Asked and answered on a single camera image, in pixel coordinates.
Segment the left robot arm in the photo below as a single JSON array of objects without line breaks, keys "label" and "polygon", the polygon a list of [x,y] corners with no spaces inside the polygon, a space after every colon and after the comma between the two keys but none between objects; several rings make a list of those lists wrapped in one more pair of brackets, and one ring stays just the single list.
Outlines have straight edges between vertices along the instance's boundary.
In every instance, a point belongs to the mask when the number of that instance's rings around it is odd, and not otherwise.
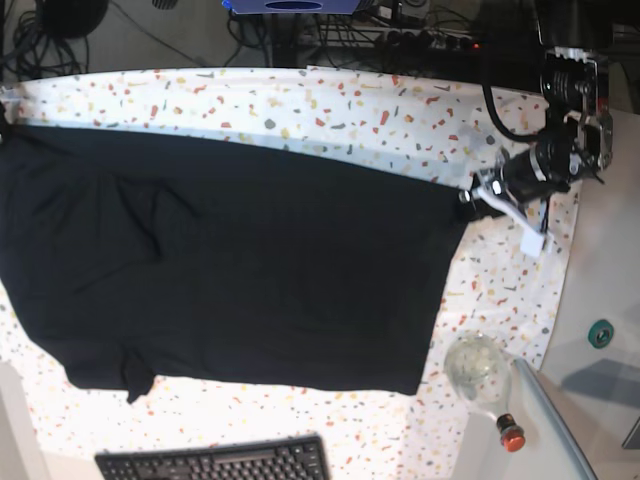
[{"label": "left robot arm", "polygon": [[498,114],[490,69],[498,40],[482,54],[481,87],[496,130],[526,145],[473,175],[461,191],[459,209],[467,221],[500,217],[514,208],[523,214],[536,201],[547,202],[585,178],[597,179],[613,157],[613,119],[609,112],[609,59],[616,25],[636,26],[636,1],[537,1],[534,4],[543,63],[540,91],[548,106],[545,125],[534,134],[517,134]]}]

